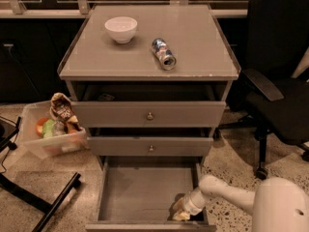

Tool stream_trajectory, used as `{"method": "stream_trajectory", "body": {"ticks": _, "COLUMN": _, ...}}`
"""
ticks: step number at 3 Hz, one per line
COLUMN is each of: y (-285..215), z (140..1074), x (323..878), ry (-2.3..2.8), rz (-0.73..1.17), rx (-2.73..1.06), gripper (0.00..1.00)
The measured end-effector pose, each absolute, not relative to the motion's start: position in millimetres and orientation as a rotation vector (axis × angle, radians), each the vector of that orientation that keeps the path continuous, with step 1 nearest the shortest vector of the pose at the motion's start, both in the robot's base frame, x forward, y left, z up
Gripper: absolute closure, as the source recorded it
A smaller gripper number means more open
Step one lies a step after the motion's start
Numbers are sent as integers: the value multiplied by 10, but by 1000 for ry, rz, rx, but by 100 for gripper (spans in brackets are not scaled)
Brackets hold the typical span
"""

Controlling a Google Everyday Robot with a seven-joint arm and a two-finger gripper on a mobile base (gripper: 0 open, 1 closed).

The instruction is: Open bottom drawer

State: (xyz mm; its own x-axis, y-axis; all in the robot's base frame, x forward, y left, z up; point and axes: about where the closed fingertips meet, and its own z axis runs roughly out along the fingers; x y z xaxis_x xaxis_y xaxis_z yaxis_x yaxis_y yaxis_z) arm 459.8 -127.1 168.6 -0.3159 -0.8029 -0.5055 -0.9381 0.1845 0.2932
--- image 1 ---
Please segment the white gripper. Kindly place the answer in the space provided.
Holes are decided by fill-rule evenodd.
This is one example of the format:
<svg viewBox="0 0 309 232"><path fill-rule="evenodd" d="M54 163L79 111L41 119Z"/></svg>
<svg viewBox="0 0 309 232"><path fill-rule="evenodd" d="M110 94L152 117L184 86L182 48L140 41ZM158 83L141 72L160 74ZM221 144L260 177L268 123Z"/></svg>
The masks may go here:
<svg viewBox="0 0 309 232"><path fill-rule="evenodd" d="M190 216L196 216L202 212L206 206L206 199L199 188L187 193L183 198L179 198L173 205L172 220L174 221L187 221Z"/></svg>

